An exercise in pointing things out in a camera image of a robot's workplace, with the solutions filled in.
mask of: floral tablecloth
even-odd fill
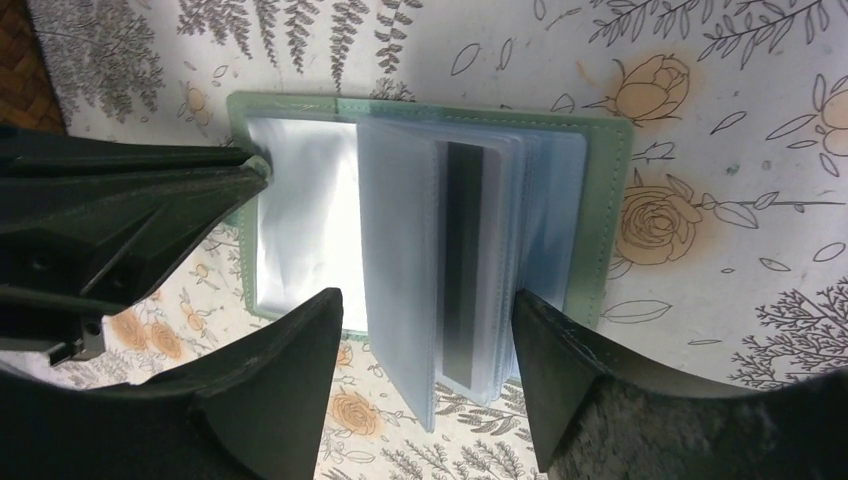
[[[630,119],[598,330],[754,388],[848,364],[848,0],[30,6],[79,136],[227,145],[237,90]],[[142,381],[261,328],[242,309],[237,241],[219,227],[157,295],[109,319],[102,358],[55,370],[4,358],[87,388]],[[367,344],[345,343],[318,471],[533,478],[520,391],[492,409],[439,395],[437,432],[423,434]]]

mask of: woven basket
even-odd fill
[[[65,133],[25,0],[0,0],[0,122]]]

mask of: green leather cover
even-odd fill
[[[341,121],[355,121],[362,116],[379,114],[406,119],[439,119],[583,134],[588,144],[589,158],[580,200],[577,238],[571,252],[571,270],[564,311],[576,322],[588,327],[596,325],[615,240],[627,164],[630,161],[632,126],[627,120],[386,100],[244,92],[231,94],[227,98],[227,107],[233,141],[239,147],[251,151],[253,145],[246,122],[248,115],[308,118],[317,114],[323,117],[322,119],[335,117]],[[273,319],[276,314],[257,310],[254,295],[256,200],[242,207],[229,222],[237,224],[241,229],[241,267],[247,308],[255,315]]]

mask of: wallet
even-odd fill
[[[326,287],[422,426],[435,383],[480,405],[520,379],[515,292],[599,315],[631,130],[620,119],[235,93],[233,138],[272,168],[236,217],[245,302]]]

